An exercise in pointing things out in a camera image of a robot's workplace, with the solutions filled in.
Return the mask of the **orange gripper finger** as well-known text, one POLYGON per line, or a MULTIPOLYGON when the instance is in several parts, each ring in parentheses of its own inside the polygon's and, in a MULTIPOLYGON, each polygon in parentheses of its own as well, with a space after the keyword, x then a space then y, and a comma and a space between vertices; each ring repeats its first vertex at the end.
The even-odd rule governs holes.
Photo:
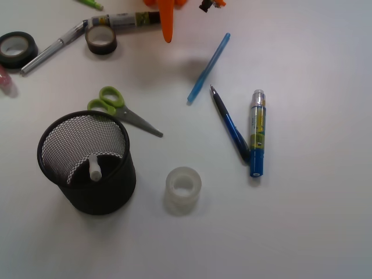
POLYGON ((160 21, 164 40, 171 43, 173 37, 174 0, 158 0, 160 21))

